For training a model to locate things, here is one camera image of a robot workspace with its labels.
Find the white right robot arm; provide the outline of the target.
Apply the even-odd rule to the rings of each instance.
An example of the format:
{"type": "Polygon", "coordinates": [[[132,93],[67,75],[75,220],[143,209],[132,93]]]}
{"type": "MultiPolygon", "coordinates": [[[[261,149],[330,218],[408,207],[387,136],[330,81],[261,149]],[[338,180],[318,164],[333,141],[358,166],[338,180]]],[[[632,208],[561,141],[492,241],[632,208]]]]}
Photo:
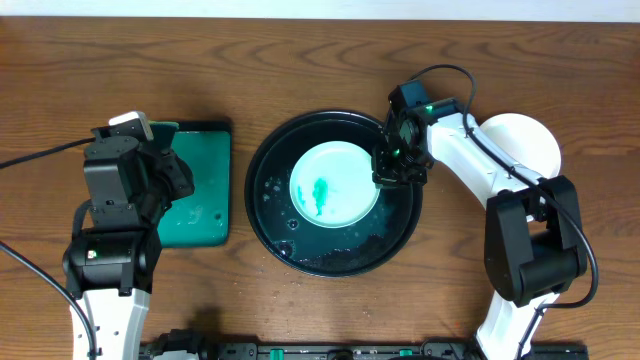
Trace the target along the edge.
{"type": "Polygon", "coordinates": [[[384,140],[373,155],[373,179],[384,186],[423,186],[434,163],[451,170],[485,209],[484,267],[494,295],[474,336],[481,359],[522,359],[545,313],[589,273],[575,309],[589,303],[599,268],[582,229],[576,188],[544,177],[496,145],[453,99],[393,100],[384,140]]]}

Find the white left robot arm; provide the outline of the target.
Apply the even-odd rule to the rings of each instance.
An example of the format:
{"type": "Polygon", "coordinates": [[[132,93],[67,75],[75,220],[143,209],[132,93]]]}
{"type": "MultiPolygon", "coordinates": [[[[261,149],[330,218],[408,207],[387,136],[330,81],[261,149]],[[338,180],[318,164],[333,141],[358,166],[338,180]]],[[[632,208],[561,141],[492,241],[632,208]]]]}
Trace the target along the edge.
{"type": "Polygon", "coordinates": [[[63,256],[75,359],[135,359],[162,246],[158,225],[173,201],[194,191],[172,140],[113,135],[85,151],[90,228],[74,229],[63,256]]]}

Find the mint green stained plate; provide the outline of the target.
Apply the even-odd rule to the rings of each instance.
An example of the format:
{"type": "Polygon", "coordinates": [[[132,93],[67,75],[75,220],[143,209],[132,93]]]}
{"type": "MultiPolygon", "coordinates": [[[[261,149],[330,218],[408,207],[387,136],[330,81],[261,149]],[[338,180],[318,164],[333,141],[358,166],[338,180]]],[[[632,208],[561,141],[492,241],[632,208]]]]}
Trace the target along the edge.
{"type": "Polygon", "coordinates": [[[358,145],[329,141],[305,152],[295,163],[289,194],[297,212],[322,228],[342,228],[362,220],[380,189],[372,180],[372,157],[358,145]]]}

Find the green yellow sponge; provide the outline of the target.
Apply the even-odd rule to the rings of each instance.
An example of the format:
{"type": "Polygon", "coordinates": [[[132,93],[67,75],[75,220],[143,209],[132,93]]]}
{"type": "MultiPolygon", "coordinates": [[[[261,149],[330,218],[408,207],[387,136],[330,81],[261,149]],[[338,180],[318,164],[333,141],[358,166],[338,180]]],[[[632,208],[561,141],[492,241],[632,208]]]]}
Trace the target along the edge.
{"type": "Polygon", "coordinates": [[[152,143],[162,152],[171,148],[175,134],[179,130],[177,122],[151,122],[150,129],[153,134],[152,143]]]}

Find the white stained plate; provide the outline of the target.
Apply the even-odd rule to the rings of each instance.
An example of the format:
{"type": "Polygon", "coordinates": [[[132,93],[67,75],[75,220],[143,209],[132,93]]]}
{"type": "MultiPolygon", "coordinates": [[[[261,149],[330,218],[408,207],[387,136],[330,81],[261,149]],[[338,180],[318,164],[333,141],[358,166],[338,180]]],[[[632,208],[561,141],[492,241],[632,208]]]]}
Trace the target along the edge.
{"type": "Polygon", "coordinates": [[[503,113],[484,121],[482,131],[514,160],[544,178],[557,176],[561,151],[554,135],[536,119],[503,113]]]}

